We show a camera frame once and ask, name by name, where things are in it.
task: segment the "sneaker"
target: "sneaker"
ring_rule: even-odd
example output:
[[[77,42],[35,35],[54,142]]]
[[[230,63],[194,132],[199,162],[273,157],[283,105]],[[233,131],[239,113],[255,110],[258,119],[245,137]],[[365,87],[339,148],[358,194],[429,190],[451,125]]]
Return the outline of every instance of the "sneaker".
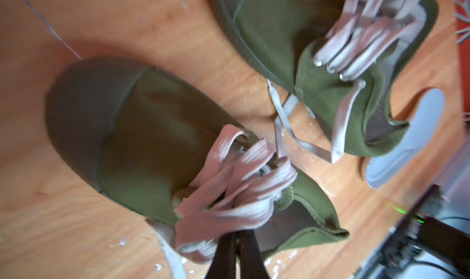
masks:
[[[264,259],[349,236],[326,194],[287,157],[148,64],[104,57],[69,67],[47,94],[46,125],[79,176],[162,225],[165,240],[195,262],[242,229],[255,229]]]
[[[371,188],[379,188],[406,166],[431,141],[444,110],[444,93],[436,88],[426,90],[409,115],[410,128],[400,144],[380,157],[365,158],[361,175]]]
[[[436,0],[210,0],[243,58],[267,78],[282,127],[334,163],[390,152],[409,128],[391,118],[391,87],[431,31]],[[274,82],[291,93],[284,107]],[[304,103],[332,149],[298,140],[288,116]],[[282,148],[282,137],[277,136]]]

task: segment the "shoe upper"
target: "shoe upper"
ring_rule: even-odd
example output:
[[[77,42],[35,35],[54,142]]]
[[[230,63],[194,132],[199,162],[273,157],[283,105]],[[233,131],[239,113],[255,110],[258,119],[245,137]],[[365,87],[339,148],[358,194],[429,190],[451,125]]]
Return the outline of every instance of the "shoe upper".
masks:
[[[101,194],[170,226],[179,221],[175,197],[202,170],[223,127],[245,131],[247,148],[258,141],[191,85],[123,58],[68,68],[48,93],[46,125],[62,158]],[[349,236],[318,184],[295,170],[272,217],[255,230],[263,257]]]
[[[249,64],[295,94],[331,137],[339,102],[353,85],[343,82],[338,73],[329,73],[325,66],[316,66],[313,57],[341,16],[344,0],[211,0],[211,3],[224,32]],[[424,13],[419,34],[398,54],[394,52],[401,46],[392,44],[360,76],[366,87],[352,107],[346,134],[348,153],[360,156],[387,153],[409,127],[408,122],[391,118],[390,94],[392,83],[437,18],[435,0],[420,0],[418,7]],[[224,24],[223,18],[231,23]],[[391,55],[396,56],[393,64],[384,64]]]

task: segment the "insole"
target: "insole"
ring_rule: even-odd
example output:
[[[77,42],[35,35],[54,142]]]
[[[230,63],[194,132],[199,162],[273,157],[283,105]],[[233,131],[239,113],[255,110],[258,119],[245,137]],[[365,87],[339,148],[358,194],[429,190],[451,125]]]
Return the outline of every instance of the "insole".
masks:
[[[287,209],[275,211],[266,224],[255,230],[259,250],[274,249],[299,230],[315,226],[318,224],[312,215],[295,200]]]
[[[379,15],[394,17],[403,2],[404,0],[384,0]],[[417,6],[415,9],[413,9],[408,18],[410,20],[426,21],[426,11],[423,7]],[[385,101],[387,100],[387,94],[391,89],[391,76],[393,75],[395,65],[397,64],[397,61],[403,52],[409,47],[418,34],[419,31],[417,31],[414,35],[401,37],[398,40],[394,51],[390,54],[386,54],[386,57],[380,58],[378,62],[379,68],[382,70],[385,77],[385,88],[377,110],[374,112],[367,123],[365,137],[366,141],[372,141],[381,137],[382,135],[394,132],[399,128],[395,124],[388,122],[386,119],[384,112],[386,104]]]
[[[410,121],[410,129],[400,144],[390,153],[370,160],[365,177],[371,188],[384,185],[429,143],[444,103],[444,93],[439,89],[431,89],[421,97]]]

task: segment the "black cable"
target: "black cable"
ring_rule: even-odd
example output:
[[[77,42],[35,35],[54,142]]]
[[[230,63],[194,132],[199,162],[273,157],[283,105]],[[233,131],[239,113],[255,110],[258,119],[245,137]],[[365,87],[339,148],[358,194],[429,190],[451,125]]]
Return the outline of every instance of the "black cable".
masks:
[[[450,220],[450,219],[470,221],[470,219],[464,218],[464,217],[444,217],[442,219],[439,219],[439,221],[444,222],[445,220]]]
[[[459,275],[459,274],[455,274],[455,273],[452,273],[450,272],[448,269],[444,268],[443,266],[441,265],[438,265],[438,264],[435,264],[435,263],[431,263],[431,262],[423,262],[423,261],[417,261],[417,260],[412,260],[408,266],[410,265],[426,265],[426,266],[430,266],[430,267],[433,267],[433,268],[436,268],[436,269],[439,269],[443,272],[446,272],[447,274],[449,274],[450,276],[456,278],[456,279],[465,279],[465,277]]]

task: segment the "green light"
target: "green light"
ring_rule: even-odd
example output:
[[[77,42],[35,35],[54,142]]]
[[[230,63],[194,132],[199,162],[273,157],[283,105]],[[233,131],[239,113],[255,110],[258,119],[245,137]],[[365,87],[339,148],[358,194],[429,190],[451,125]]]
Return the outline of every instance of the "green light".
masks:
[[[398,212],[402,213],[402,214],[406,214],[407,212],[403,211],[402,209],[399,209],[399,208],[395,208],[395,210],[397,210]]]

